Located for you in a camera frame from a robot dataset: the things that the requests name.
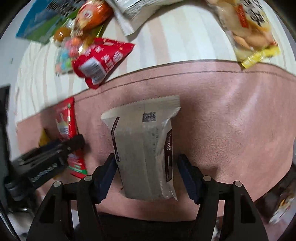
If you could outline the yellow chip bag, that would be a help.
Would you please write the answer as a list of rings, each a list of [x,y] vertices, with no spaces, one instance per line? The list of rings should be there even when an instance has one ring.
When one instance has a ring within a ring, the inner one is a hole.
[[[52,140],[49,137],[47,131],[45,129],[43,129],[41,131],[41,135],[40,135],[40,138],[39,138],[39,141],[38,141],[39,147],[45,146],[45,145],[49,144],[51,141]]]

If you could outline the yellow biscuit bag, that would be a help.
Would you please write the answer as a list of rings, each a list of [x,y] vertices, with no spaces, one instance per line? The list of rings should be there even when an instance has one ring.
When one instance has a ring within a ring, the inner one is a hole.
[[[207,1],[244,69],[280,53],[259,1]]]

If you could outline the blue cardboard snack box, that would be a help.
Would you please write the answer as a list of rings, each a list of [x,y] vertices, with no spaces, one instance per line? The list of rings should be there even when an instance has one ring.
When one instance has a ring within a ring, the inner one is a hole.
[[[16,38],[47,44],[56,30],[74,19],[84,0],[37,0],[24,18]]]

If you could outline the white snack bag top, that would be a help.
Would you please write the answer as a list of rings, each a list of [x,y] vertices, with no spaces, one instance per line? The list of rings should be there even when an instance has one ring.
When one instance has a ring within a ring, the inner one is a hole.
[[[158,9],[180,0],[106,0],[125,36],[134,34]]]

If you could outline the white grey snack packet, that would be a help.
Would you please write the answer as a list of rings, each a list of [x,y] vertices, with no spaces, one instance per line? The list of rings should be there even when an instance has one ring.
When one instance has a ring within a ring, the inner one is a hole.
[[[101,115],[108,126],[125,197],[145,201],[176,198],[171,118],[177,95],[141,100]]]

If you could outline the red long snack packet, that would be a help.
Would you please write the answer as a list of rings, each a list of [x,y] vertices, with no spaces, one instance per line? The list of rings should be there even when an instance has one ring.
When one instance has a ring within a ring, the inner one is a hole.
[[[75,118],[74,97],[60,102],[55,109],[55,122],[62,140],[68,140],[78,135]],[[87,175],[84,154],[81,148],[68,155],[70,174],[77,178]]]

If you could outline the small red snack packet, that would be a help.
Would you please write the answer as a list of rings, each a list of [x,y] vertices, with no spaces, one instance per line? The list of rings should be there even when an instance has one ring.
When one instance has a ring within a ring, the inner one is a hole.
[[[84,78],[87,86],[97,89],[109,72],[135,47],[133,43],[107,38],[95,38],[93,43],[72,61],[76,75]]]

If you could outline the colourful candy ball bag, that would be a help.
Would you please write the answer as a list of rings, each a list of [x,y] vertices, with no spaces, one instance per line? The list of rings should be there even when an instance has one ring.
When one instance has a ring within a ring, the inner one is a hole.
[[[93,37],[66,37],[58,51],[55,63],[56,75],[73,71],[72,62],[76,60],[93,43]]]

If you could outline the orange cartoon snack bag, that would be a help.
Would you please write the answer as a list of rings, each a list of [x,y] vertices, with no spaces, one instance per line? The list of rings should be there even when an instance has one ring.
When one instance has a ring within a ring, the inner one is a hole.
[[[106,1],[86,1],[77,12],[74,29],[88,31],[101,25],[113,15],[113,9]]]

